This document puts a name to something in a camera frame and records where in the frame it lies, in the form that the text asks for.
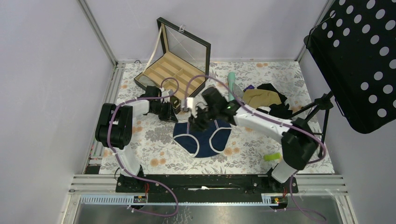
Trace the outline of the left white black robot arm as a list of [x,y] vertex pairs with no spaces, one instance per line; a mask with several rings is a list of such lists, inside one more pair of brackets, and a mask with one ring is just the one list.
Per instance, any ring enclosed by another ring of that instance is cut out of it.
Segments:
[[135,152],[130,146],[133,135],[133,120],[148,113],[155,114],[159,120],[172,121],[175,116],[171,97],[178,92],[148,86],[144,94],[119,105],[104,103],[101,107],[95,130],[95,139],[114,154],[120,173],[128,176],[127,186],[134,192],[144,188],[145,180]]

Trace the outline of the navy blue white-trimmed underwear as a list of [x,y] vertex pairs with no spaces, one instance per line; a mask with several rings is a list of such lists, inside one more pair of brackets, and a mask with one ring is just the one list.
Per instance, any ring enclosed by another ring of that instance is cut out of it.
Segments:
[[173,140],[194,158],[208,158],[224,152],[232,127],[222,120],[209,122],[204,131],[194,131],[190,122],[176,123]]

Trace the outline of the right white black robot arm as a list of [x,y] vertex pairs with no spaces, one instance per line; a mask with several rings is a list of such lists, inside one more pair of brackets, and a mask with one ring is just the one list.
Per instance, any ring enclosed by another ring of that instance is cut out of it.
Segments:
[[283,159],[271,170],[269,189],[280,192],[286,181],[309,164],[321,143],[304,119],[282,119],[258,111],[237,99],[227,101],[214,87],[202,92],[206,107],[198,106],[195,98],[186,97],[184,109],[190,111],[189,122],[197,130],[205,130],[208,123],[220,119],[234,126],[247,127],[281,144]]

